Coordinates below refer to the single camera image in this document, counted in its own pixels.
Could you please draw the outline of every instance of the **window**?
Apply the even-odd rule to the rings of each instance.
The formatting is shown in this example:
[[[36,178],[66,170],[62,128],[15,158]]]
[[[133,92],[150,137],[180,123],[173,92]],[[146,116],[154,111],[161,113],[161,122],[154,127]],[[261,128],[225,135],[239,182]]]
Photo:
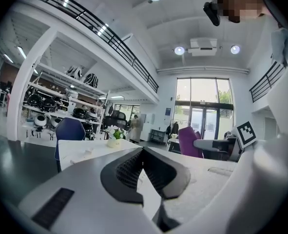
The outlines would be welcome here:
[[[134,115],[139,116],[139,114],[140,114],[140,106],[116,104],[115,110],[118,110],[118,111],[124,113],[127,121],[132,119],[134,117]]]
[[[178,79],[173,122],[191,126],[203,139],[223,139],[233,128],[233,105],[228,79]]]

